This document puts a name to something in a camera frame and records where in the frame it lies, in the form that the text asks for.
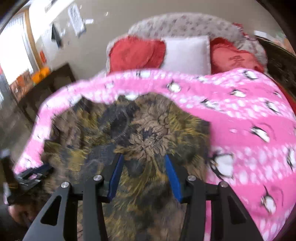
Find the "brown floral patterned garment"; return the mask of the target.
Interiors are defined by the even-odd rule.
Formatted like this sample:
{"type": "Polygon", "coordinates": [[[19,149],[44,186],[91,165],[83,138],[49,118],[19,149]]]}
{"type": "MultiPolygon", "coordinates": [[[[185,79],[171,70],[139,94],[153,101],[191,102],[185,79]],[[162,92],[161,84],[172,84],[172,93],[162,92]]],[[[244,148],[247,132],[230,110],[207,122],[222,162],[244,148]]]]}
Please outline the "brown floral patterned garment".
{"type": "Polygon", "coordinates": [[[109,239],[178,240],[186,207],[171,193],[165,155],[204,179],[209,136],[207,121],[160,94],[120,96],[111,104],[83,98],[52,119],[41,160],[54,173],[44,190],[84,182],[121,153],[125,164],[116,196],[103,206],[109,239]]]}

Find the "dark wooden side table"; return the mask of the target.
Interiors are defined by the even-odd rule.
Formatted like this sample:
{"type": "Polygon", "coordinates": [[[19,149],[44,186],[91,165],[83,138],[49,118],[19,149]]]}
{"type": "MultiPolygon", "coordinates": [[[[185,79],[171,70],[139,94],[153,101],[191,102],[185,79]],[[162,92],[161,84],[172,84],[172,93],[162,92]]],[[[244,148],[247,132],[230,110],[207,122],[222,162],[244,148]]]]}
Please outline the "dark wooden side table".
{"type": "Polygon", "coordinates": [[[41,102],[60,88],[76,81],[69,63],[54,69],[41,82],[34,85],[18,102],[19,109],[26,119],[33,124],[41,102]]]}

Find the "pink penguin bed blanket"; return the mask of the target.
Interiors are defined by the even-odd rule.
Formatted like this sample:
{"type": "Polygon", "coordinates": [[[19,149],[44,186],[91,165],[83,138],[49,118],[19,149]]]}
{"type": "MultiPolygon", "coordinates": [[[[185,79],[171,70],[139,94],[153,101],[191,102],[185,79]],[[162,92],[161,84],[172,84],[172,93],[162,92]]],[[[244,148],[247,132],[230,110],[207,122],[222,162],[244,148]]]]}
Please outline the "pink penguin bed blanket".
{"type": "Polygon", "coordinates": [[[283,91],[266,75],[234,69],[194,76],[161,70],[98,75],[61,88],[40,107],[15,172],[41,165],[51,119],[82,97],[109,103],[160,93],[210,123],[213,160],[207,180],[228,182],[264,240],[275,240],[295,206],[295,114],[283,91]]]}

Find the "orange box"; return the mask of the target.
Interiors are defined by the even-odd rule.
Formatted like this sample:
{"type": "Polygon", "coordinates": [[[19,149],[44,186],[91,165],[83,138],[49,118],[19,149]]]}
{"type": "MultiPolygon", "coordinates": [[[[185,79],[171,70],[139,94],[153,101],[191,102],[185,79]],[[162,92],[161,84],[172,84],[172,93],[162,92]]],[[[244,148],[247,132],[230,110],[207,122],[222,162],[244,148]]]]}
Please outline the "orange box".
{"type": "Polygon", "coordinates": [[[46,78],[51,73],[51,69],[49,67],[44,67],[34,73],[31,76],[31,80],[34,82],[34,84],[38,84],[41,82],[44,78],[46,78]]]}

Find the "white square pillow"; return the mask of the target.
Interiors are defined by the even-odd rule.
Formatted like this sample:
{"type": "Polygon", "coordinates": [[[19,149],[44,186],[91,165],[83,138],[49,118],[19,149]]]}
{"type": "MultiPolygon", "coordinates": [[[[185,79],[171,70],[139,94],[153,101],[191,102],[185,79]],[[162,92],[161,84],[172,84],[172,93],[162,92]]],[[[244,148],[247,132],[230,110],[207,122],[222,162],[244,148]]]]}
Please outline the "white square pillow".
{"type": "Polygon", "coordinates": [[[210,40],[208,36],[164,37],[166,54],[161,69],[191,75],[211,74],[210,40]]]}

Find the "right red ruffled pillow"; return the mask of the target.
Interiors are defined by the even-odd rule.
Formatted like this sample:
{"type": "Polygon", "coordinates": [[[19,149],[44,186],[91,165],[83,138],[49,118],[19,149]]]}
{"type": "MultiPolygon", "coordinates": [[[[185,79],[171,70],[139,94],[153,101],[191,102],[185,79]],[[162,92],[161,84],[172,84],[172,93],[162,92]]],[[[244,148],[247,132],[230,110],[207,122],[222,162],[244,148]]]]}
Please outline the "right red ruffled pillow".
{"type": "Polygon", "coordinates": [[[247,68],[264,72],[264,66],[254,54],[238,50],[230,41],[218,37],[210,41],[211,73],[227,72],[236,68],[247,68]]]}

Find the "red ruffled pillow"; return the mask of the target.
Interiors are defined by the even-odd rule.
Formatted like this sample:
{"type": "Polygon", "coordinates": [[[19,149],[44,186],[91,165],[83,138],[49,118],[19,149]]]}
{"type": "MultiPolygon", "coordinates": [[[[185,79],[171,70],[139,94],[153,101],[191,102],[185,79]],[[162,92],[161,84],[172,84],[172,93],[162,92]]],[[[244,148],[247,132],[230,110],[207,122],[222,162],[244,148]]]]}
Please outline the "red ruffled pillow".
{"type": "Polygon", "coordinates": [[[159,39],[127,36],[117,40],[109,52],[110,72],[158,69],[166,55],[166,44],[159,39]]]}
{"type": "Polygon", "coordinates": [[[211,73],[227,72],[236,68],[247,68],[264,72],[264,66],[254,54],[238,50],[230,41],[218,37],[210,41],[211,73]]]}

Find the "left red ruffled pillow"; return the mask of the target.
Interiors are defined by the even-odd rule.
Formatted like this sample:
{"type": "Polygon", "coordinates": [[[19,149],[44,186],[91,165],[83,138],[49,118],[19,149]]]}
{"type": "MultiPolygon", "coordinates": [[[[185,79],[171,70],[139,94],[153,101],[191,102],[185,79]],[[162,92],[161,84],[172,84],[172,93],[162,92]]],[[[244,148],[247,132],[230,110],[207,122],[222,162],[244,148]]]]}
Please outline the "left red ruffled pillow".
{"type": "Polygon", "coordinates": [[[127,36],[117,40],[109,52],[110,72],[158,69],[166,55],[166,44],[159,39],[127,36]]]}

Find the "dark hanging cloth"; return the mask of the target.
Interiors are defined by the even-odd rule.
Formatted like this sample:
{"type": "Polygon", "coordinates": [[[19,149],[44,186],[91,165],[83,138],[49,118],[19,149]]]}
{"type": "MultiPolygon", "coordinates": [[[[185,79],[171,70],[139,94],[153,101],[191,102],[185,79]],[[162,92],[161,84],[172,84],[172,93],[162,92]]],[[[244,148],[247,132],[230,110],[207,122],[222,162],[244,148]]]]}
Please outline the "dark hanging cloth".
{"type": "Polygon", "coordinates": [[[61,49],[63,47],[62,39],[61,39],[60,34],[54,24],[52,24],[51,40],[52,40],[52,42],[55,42],[57,44],[57,47],[59,49],[61,49]]]}

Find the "dark carved wooden cabinet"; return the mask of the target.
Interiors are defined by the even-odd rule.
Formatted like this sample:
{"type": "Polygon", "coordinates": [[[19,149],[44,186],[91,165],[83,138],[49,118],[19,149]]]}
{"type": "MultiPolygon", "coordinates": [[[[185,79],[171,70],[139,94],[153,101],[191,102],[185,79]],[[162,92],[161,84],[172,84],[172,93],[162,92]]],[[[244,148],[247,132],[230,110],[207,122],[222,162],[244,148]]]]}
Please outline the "dark carved wooden cabinet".
{"type": "Polygon", "coordinates": [[[269,74],[295,99],[295,55],[270,40],[256,39],[265,49],[269,74]]]}

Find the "floral padded headboard cover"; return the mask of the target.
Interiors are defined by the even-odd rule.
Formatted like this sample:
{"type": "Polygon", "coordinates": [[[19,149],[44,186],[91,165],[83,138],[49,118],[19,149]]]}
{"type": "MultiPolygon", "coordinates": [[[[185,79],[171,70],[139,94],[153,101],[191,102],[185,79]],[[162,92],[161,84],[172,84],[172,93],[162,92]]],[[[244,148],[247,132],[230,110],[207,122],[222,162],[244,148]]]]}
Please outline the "floral padded headboard cover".
{"type": "Polygon", "coordinates": [[[151,16],[138,21],[130,27],[124,35],[110,41],[106,48],[106,69],[110,70],[109,53],[114,43],[128,35],[145,39],[159,39],[161,37],[197,37],[209,36],[210,40],[217,37],[224,38],[238,50],[246,50],[255,55],[267,72],[268,58],[265,49],[259,41],[247,35],[243,27],[233,24],[217,16],[202,13],[167,13],[151,16]]]}

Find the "red wall decoration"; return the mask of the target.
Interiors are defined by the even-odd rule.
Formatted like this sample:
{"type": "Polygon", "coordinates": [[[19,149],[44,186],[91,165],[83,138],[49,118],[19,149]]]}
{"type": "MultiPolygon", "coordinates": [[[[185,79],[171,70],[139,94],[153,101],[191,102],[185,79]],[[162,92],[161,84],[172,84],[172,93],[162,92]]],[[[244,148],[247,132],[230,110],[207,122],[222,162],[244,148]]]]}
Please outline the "red wall decoration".
{"type": "Polygon", "coordinates": [[[47,63],[47,58],[46,58],[43,50],[40,51],[40,58],[41,58],[41,61],[43,64],[47,63]]]}

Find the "wall calendar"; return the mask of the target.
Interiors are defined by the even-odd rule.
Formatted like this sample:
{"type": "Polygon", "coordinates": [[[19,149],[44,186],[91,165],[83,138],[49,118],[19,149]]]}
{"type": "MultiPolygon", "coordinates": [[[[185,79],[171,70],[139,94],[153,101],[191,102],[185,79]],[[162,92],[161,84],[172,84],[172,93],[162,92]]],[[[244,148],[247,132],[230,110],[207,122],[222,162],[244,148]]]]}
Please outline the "wall calendar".
{"type": "Polygon", "coordinates": [[[80,15],[77,4],[73,3],[68,8],[68,15],[76,37],[80,37],[85,31],[85,23],[80,15]]]}

